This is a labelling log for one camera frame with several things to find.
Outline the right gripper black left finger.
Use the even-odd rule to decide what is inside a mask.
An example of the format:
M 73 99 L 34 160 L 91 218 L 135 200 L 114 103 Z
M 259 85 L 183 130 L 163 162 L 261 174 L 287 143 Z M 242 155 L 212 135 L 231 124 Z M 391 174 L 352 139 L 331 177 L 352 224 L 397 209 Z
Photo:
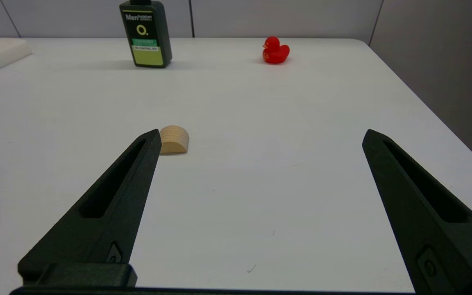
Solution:
M 20 260 L 24 285 L 53 264 L 127 264 L 160 150 L 158 129 L 136 138 Z

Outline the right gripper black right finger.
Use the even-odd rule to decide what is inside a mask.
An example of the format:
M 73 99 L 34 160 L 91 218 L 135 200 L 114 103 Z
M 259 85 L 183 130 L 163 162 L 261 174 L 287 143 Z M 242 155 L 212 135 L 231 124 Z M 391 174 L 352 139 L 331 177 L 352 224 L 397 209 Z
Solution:
M 472 294 L 472 210 L 388 136 L 362 140 L 417 294 Z

